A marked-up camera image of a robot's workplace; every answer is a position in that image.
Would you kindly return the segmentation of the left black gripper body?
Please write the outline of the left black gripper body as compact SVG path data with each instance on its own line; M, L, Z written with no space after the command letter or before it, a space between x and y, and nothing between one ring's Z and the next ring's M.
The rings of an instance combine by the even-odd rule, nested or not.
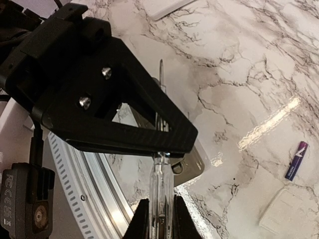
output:
M85 5L69 3L30 32L0 67L4 89L32 117L66 116L76 110L112 116L102 74L109 22L83 17Z

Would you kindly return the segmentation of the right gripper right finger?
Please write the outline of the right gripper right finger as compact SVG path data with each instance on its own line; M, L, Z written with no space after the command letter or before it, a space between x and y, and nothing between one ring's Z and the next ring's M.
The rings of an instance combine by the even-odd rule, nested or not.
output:
M173 221L172 221L173 239L198 239L199 233L187 209L182 196L174 196Z

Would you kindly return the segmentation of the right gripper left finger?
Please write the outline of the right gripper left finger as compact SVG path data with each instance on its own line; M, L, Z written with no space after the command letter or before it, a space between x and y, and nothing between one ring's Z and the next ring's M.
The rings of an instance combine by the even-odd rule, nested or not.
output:
M140 200L123 239L149 239L149 200Z

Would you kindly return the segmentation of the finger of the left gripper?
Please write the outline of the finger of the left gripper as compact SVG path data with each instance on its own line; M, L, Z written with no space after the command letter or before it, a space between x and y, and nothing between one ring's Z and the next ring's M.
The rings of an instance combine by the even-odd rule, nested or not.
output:
M114 122L122 103L151 124L161 116L168 131ZM75 60L37 100L32 114L59 138L86 152L186 154L198 134L125 43L115 37Z

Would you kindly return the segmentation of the clear handle screwdriver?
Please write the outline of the clear handle screwdriver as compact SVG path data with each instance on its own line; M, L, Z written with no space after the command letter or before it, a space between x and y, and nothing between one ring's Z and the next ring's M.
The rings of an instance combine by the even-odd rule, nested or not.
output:
M169 152L156 152L150 174L149 238L170 239L173 219L173 171Z

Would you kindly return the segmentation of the beige grey remote control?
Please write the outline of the beige grey remote control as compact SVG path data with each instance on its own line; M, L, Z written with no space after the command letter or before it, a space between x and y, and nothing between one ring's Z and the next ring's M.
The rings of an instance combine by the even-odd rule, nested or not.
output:
M127 104L122 104L113 118L114 122L127 124L130 126L147 128L154 130L155 127L136 110ZM204 160L207 157L199 140L190 153L171 156L170 162L174 173L174 186L189 183L199 177L205 170Z

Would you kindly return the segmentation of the white battery cover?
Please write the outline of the white battery cover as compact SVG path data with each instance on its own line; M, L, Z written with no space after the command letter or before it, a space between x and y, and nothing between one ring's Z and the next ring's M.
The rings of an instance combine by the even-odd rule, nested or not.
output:
M300 236L306 224L303 200L288 189L277 193L259 220L259 226L282 239Z

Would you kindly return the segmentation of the white remote control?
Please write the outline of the white remote control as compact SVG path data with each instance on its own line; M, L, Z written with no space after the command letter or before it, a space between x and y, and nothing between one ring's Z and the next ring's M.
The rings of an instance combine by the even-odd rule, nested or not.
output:
M142 0L147 15L152 20L159 20L194 0Z

